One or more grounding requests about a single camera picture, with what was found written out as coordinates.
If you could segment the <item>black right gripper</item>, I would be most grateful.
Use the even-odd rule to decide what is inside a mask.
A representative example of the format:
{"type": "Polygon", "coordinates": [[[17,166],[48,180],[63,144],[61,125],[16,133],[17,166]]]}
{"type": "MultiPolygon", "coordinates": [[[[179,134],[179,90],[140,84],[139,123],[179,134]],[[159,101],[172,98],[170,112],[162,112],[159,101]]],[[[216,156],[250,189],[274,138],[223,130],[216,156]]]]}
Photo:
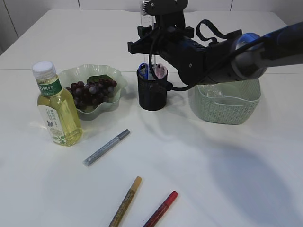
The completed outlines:
{"type": "MultiPolygon", "coordinates": [[[[143,27],[139,26],[138,31],[143,31],[143,27]]],[[[156,27],[136,42],[128,42],[127,46],[130,54],[151,52],[163,58],[176,70],[208,70],[207,48],[175,27],[169,27],[165,31],[156,27]]]]}

